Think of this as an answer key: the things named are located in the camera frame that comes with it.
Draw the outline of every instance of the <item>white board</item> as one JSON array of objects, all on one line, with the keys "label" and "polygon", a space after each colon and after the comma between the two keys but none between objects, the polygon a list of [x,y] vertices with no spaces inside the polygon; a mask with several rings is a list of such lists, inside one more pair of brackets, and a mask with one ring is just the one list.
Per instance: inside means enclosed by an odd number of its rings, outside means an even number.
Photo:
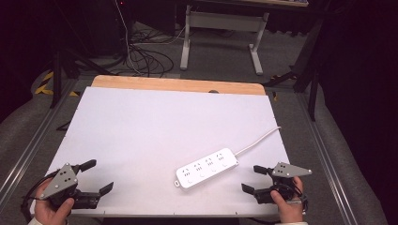
[{"label": "white board", "polygon": [[91,217],[266,217],[241,183],[269,188],[254,165],[288,163],[279,130],[238,157],[239,165],[194,189],[175,187],[176,169],[224,147],[237,152],[277,127],[267,96],[87,87],[49,173],[66,162],[97,166],[80,172],[78,189],[115,182]]}]

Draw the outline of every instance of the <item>human hand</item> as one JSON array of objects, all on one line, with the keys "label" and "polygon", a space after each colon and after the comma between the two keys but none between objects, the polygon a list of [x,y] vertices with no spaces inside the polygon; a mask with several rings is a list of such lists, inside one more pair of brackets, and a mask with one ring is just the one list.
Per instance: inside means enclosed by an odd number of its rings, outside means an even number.
[{"label": "human hand", "polygon": [[[303,191],[302,182],[297,176],[293,178],[293,183],[301,192]],[[281,194],[276,190],[271,191],[271,197],[278,205],[279,217],[282,223],[302,222],[302,203],[286,203]],[[299,200],[297,194],[295,194],[292,200]]]},{"label": "human hand", "polygon": [[[44,189],[50,184],[52,179],[47,179],[38,187],[36,192],[36,198],[39,198]],[[70,213],[74,205],[74,200],[68,198],[62,203],[58,210],[54,210],[51,207],[50,202],[36,200],[35,205],[35,218],[41,224],[51,224],[51,225],[64,225],[66,224],[67,216]]]}]

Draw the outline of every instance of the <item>white stand leg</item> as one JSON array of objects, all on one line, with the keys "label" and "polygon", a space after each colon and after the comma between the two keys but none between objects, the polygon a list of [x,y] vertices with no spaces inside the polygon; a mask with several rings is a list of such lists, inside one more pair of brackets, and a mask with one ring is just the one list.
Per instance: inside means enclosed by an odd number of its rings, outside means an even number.
[{"label": "white stand leg", "polygon": [[249,45],[249,50],[250,50],[250,54],[252,56],[255,74],[257,74],[258,76],[263,75],[263,69],[261,68],[261,63],[260,63],[260,59],[258,58],[258,53],[257,53],[257,51],[253,50],[252,44]]},{"label": "white stand leg", "polygon": [[257,31],[257,39],[256,39],[254,45],[252,45],[252,44],[249,45],[249,50],[250,50],[250,54],[252,56],[253,65],[254,65],[254,69],[255,69],[255,74],[257,74],[259,76],[263,75],[263,69],[261,68],[261,63],[260,63],[260,59],[258,58],[257,49],[258,49],[258,46],[260,45],[261,38],[263,37],[264,29],[266,28],[266,25],[267,25],[267,20],[268,20],[268,13],[264,13],[263,21],[260,22],[260,26]]},{"label": "white stand leg", "polygon": [[181,64],[179,66],[181,70],[187,70],[188,68],[188,59],[190,56],[190,28],[191,28],[191,6],[187,6],[187,11],[185,15],[184,46],[182,48]]},{"label": "white stand leg", "polygon": [[190,41],[187,40],[187,44],[184,43],[184,46],[182,47],[181,64],[179,66],[181,70],[187,70],[189,57],[190,57]]}]

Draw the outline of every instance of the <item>table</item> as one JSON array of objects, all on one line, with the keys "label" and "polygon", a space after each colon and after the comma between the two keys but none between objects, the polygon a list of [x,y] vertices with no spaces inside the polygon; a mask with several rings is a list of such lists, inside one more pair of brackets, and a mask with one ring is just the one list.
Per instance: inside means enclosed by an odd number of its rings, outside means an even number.
[{"label": "table", "polygon": [[[219,94],[204,93],[210,90]],[[279,131],[199,187],[183,191],[174,181],[177,168],[224,147],[236,152],[276,126],[260,84],[98,76],[84,91],[49,172],[96,159],[96,167],[78,174],[78,189],[115,182],[97,209],[75,215],[274,218],[277,207],[257,204],[240,183],[271,186],[253,166],[289,162]]]},{"label": "table", "polygon": [[[276,5],[276,6],[288,6],[303,8],[307,7],[308,3],[301,2],[290,2],[284,0],[242,0],[242,3],[255,3],[265,5]],[[246,32],[257,32],[257,37],[254,44],[249,45],[250,54],[253,60],[255,73],[257,75],[263,75],[263,69],[261,67],[260,59],[258,58],[258,46],[264,33],[264,29],[267,25],[268,12],[265,12],[263,17],[251,17],[251,16],[238,16],[238,15],[226,15],[206,12],[191,11],[191,5],[187,5],[186,17],[185,17],[185,37],[184,45],[181,55],[180,68],[186,70],[188,68],[188,59],[190,55],[190,30],[191,27],[202,27],[202,28],[214,28],[214,29],[227,29],[227,30],[238,30]]]}]

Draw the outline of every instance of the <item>power outlet socket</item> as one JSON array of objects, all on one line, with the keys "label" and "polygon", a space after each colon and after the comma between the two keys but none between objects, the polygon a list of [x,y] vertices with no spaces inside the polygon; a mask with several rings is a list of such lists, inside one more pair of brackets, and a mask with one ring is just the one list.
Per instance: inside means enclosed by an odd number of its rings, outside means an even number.
[{"label": "power outlet socket", "polygon": [[176,170],[176,187],[193,188],[215,175],[238,165],[237,158],[228,148],[223,148]]}]

